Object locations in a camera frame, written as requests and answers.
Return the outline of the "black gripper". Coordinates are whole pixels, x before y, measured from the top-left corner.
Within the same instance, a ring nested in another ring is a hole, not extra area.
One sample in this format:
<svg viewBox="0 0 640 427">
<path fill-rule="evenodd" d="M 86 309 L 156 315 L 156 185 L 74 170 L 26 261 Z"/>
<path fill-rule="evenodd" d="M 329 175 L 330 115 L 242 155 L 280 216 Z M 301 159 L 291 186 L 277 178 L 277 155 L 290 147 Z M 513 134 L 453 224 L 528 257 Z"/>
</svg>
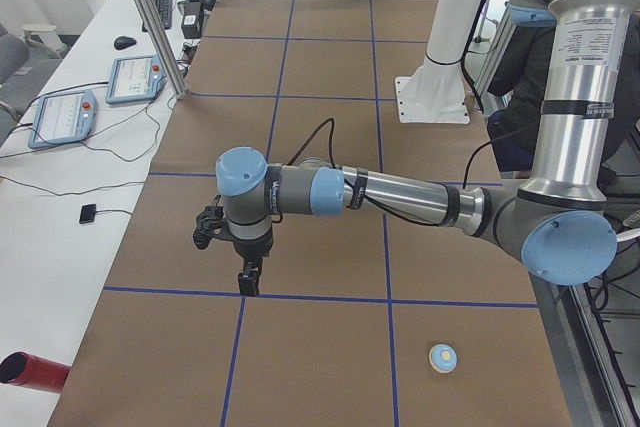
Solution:
<svg viewBox="0 0 640 427">
<path fill-rule="evenodd" d="M 224 216 L 224 207 L 219 205 L 220 195 L 196 217 L 193 242 L 199 250 L 206 249 L 215 240 L 231 242 L 234 250 L 243 259 L 242 271 L 238 274 L 239 292 L 242 296 L 259 296 L 261 258 L 268 257 L 273 246 L 273 229 L 256 239 L 241 239 L 230 230 L 230 223 Z"/>
</svg>

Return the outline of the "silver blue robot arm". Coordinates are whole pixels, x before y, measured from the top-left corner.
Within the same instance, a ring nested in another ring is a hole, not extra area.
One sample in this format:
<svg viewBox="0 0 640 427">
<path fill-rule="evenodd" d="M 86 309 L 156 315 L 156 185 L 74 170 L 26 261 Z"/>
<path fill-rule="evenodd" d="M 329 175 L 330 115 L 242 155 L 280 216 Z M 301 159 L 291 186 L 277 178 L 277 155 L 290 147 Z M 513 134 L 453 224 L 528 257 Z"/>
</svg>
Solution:
<svg viewBox="0 0 640 427">
<path fill-rule="evenodd" d="M 512 0 L 517 23 L 556 21 L 533 170 L 515 193 L 300 157 L 270 164 L 261 152 L 236 147 L 217 160 L 218 193 L 197 216 L 195 245 L 231 243 L 243 260 L 240 292 L 255 296 L 273 244 L 274 216 L 333 216 L 367 202 L 418 225 L 456 227 L 482 238 L 550 283 L 591 280 L 629 239 L 605 219 L 596 179 L 627 26 L 638 6 L 639 0 Z"/>
</svg>

